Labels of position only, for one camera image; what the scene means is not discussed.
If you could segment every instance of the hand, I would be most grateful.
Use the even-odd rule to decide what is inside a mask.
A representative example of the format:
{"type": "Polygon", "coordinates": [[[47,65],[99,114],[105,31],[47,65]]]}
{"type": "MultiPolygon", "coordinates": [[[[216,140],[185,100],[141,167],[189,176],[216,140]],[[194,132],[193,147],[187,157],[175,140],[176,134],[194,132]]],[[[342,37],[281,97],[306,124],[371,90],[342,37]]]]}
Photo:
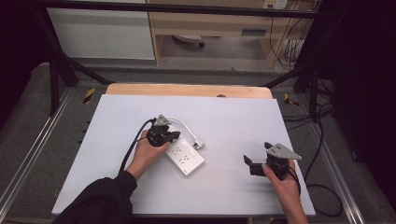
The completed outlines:
{"type": "Polygon", "coordinates": [[[136,144],[134,158],[131,164],[126,168],[126,171],[131,173],[136,181],[170,146],[170,143],[167,142],[160,147],[153,147],[147,139],[147,134],[148,131],[145,130],[140,135],[141,140],[136,144]]]}
{"type": "MultiPolygon", "coordinates": [[[[289,167],[295,170],[293,160],[289,160],[289,167]]],[[[262,169],[275,188],[277,198],[282,205],[288,223],[308,223],[301,205],[297,183],[291,175],[287,175],[284,180],[280,181],[267,165],[264,164],[262,169]]]]}

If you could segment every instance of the white cable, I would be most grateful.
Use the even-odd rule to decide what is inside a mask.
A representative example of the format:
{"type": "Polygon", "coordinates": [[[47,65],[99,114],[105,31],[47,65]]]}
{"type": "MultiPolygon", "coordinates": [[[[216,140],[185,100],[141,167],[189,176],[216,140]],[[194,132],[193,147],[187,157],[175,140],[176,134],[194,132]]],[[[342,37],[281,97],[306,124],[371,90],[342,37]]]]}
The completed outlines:
{"type": "Polygon", "coordinates": [[[204,147],[204,144],[205,144],[205,143],[204,143],[200,138],[198,138],[198,137],[189,129],[189,127],[187,126],[187,124],[185,124],[185,123],[184,123],[183,121],[181,121],[180,119],[174,119],[174,118],[167,118],[167,119],[169,119],[169,120],[175,120],[175,121],[177,121],[177,122],[183,124],[184,127],[186,127],[187,131],[189,131],[189,133],[192,135],[192,137],[193,137],[194,140],[195,140],[195,144],[194,144],[194,146],[193,146],[195,149],[200,149],[200,148],[204,147]]]}
{"type": "Polygon", "coordinates": [[[174,119],[174,118],[167,118],[167,119],[175,120],[175,121],[177,121],[177,122],[183,124],[184,127],[186,127],[187,131],[189,131],[189,133],[192,135],[192,137],[193,137],[194,139],[197,138],[197,136],[195,136],[195,134],[189,129],[189,127],[187,126],[187,124],[185,124],[185,123],[184,123],[183,121],[181,121],[180,119],[174,119]]]}

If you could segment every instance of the white table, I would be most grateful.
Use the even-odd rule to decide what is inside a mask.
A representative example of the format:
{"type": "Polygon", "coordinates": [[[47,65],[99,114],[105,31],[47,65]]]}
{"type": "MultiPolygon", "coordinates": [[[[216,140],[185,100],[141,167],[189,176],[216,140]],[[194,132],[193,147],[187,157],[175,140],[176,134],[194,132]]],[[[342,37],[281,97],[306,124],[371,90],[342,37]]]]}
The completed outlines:
{"type": "MultiPolygon", "coordinates": [[[[199,150],[205,163],[185,177],[163,155],[138,181],[131,198],[134,214],[283,214],[269,180],[250,175],[243,160],[245,154],[254,162],[263,162],[264,142],[292,148],[276,100],[135,95],[102,96],[52,213],[61,213],[92,181],[115,177],[141,125],[160,114],[183,120],[205,141],[205,147],[199,150]]],[[[181,125],[174,122],[174,127],[192,140],[181,125]]],[[[298,164],[296,168],[303,208],[308,216],[313,216],[315,210],[298,164]]]]}

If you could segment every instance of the power strip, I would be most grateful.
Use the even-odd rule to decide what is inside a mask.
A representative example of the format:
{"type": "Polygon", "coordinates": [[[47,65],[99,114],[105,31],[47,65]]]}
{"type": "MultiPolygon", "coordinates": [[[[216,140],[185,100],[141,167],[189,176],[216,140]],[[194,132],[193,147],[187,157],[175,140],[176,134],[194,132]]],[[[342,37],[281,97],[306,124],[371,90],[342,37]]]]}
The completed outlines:
{"type": "Polygon", "coordinates": [[[265,0],[263,8],[285,9],[288,0],[265,0]]]}
{"type": "Polygon", "coordinates": [[[205,161],[182,135],[166,150],[166,155],[169,156],[185,176],[191,174],[205,161]]]}

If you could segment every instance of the white cabinet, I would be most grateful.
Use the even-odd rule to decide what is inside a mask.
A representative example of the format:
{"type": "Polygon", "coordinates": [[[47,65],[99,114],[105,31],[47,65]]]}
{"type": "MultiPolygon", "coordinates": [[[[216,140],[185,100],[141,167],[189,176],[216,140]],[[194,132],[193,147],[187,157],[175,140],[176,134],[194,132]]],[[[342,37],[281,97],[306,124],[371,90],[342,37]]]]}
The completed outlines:
{"type": "Polygon", "coordinates": [[[154,60],[147,12],[49,8],[49,15],[70,57],[154,60]]]}

